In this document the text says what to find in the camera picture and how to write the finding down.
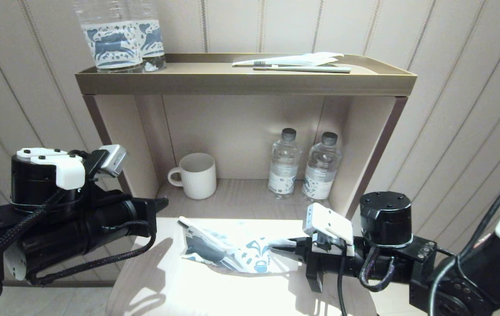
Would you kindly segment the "pale toothbrush brown bristles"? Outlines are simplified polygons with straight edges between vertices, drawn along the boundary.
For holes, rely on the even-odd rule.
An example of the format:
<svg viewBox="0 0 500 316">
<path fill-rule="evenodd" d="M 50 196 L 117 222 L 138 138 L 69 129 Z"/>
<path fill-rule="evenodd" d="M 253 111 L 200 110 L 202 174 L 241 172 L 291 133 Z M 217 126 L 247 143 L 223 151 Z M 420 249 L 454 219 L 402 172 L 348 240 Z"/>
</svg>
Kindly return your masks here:
<svg viewBox="0 0 500 316">
<path fill-rule="evenodd" d="M 279 66 L 266 64 L 264 61 L 256 61 L 253 70 L 260 71 L 286 71 L 286 72 L 314 72 L 314 73 L 341 73 L 350 74 L 351 68 L 336 66 Z"/>
</svg>

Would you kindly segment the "white toothbrush black bristles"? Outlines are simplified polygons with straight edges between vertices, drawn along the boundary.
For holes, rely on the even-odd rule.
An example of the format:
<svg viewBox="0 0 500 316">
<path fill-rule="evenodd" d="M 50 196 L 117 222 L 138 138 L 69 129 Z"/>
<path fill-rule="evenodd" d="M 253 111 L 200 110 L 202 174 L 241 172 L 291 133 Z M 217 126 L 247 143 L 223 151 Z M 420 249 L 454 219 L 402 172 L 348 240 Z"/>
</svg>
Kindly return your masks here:
<svg viewBox="0 0 500 316">
<path fill-rule="evenodd" d="M 178 217 L 178 223 L 187 228 L 188 231 L 191 231 L 191 235 L 193 237 L 199 237 L 206 244 L 218 245 L 219 240 L 210 234 L 208 231 L 203 229 L 200 225 L 193 222 L 191 219 L 186 218 L 185 216 Z"/>
</svg>

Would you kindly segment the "small clear water bottle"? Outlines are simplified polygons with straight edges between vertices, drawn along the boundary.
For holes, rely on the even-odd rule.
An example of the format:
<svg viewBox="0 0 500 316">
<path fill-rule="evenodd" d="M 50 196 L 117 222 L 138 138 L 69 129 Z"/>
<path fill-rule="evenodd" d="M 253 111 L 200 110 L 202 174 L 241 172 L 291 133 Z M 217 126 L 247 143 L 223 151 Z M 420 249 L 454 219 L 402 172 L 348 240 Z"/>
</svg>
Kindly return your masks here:
<svg viewBox="0 0 500 316">
<path fill-rule="evenodd" d="M 268 188 L 279 200 L 288 199 L 294 193 L 302 155 L 296 135 L 293 128 L 284 128 L 281 138 L 272 144 Z"/>
<path fill-rule="evenodd" d="M 302 194 L 307 201 L 327 200 L 337 170 L 342 162 L 342 151 L 337 146 L 338 135 L 324 132 L 321 142 L 309 150 Z"/>
</svg>

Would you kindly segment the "white ribbed mug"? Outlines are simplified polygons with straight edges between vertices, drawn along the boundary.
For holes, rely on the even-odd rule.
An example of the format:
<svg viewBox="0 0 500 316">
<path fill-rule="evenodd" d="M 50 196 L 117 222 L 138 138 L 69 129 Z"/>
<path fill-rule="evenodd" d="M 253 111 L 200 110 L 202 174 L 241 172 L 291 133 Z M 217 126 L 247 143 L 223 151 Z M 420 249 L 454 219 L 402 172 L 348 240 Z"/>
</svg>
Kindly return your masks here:
<svg viewBox="0 0 500 316">
<path fill-rule="evenodd" d="M 173 186 L 183 188 L 188 198 L 210 198 L 216 191 L 215 158 L 206 153 L 188 154 L 168 172 L 167 180 Z"/>
</svg>

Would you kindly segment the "blue patterned zip pouch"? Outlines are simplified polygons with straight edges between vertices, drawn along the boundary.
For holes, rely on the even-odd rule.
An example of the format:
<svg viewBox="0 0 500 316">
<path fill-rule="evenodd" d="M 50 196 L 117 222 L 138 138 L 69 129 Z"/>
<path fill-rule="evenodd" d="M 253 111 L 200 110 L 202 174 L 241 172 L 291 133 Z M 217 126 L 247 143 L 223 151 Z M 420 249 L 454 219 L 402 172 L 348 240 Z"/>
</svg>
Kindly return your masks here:
<svg viewBox="0 0 500 316">
<path fill-rule="evenodd" d="M 250 229 L 247 223 L 203 224 L 191 219 L 219 240 L 218 245 L 206 244 L 179 224 L 186 248 L 182 258 L 242 274 L 281 274 L 298 270 L 300 262 L 270 251 L 275 239 Z"/>
</svg>

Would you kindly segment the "white paper wrapper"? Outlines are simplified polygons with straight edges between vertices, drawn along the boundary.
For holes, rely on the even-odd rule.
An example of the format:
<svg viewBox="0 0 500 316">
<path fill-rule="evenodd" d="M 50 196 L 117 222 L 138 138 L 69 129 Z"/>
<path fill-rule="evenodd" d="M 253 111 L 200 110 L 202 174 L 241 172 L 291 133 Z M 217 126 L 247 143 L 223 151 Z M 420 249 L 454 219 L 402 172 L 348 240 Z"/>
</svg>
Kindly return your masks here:
<svg viewBox="0 0 500 316">
<path fill-rule="evenodd" d="M 344 57 L 344 54 L 332 52 L 316 52 L 302 55 L 256 58 L 246 61 L 233 62 L 233 67 L 241 66 L 256 66 L 256 64 L 264 64 L 265 66 L 320 66 L 336 62 L 339 57 Z"/>
</svg>

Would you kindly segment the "beige wooden shelf unit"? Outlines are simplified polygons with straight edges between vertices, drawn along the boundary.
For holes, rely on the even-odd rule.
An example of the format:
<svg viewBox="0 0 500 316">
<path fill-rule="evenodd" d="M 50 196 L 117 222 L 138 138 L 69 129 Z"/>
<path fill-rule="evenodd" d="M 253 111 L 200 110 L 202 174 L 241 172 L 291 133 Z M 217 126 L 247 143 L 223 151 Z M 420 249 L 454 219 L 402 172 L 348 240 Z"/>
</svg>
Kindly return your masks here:
<svg viewBox="0 0 500 316">
<path fill-rule="evenodd" d="M 167 196 L 162 216 L 300 219 L 302 183 L 288 200 L 267 187 L 270 153 L 283 128 L 303 149 L 325 132 L 338 135 L 343 160 L 328 204 L 350 219 L 412 94 L 417 75 L 376 59 L 346 55 L 349 74 L 282 72 L 234 67 L 260 54 L 169 54 L 164 70 L 75 75 L 102 143 L 129 152 L 121 188 L 140 198 Z M 174 189 L 167 173 L 181 158 L 211 154 L 218 187 L 202 201 Z"/>
</svg>

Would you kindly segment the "large bottle blue print label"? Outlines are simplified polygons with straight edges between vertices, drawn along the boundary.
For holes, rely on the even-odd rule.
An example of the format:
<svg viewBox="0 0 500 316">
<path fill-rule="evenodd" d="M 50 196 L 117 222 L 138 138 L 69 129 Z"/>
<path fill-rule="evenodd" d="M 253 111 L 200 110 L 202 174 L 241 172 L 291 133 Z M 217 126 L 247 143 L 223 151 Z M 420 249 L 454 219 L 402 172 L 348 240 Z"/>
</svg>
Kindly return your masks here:
<svg viewBox="0 0 500 316">
<path fill-rule="evenodd" d="M 126 0 L 136 32 L 136 46 L 144 63 L 144 72 L 166 67 L 166 57 L 156 0 Z"/>
<path fill-rule="evenodd" d="M 71 0 L 98 72 L 137 72 L 143 59 L 126 0 Z"/>
</svg>

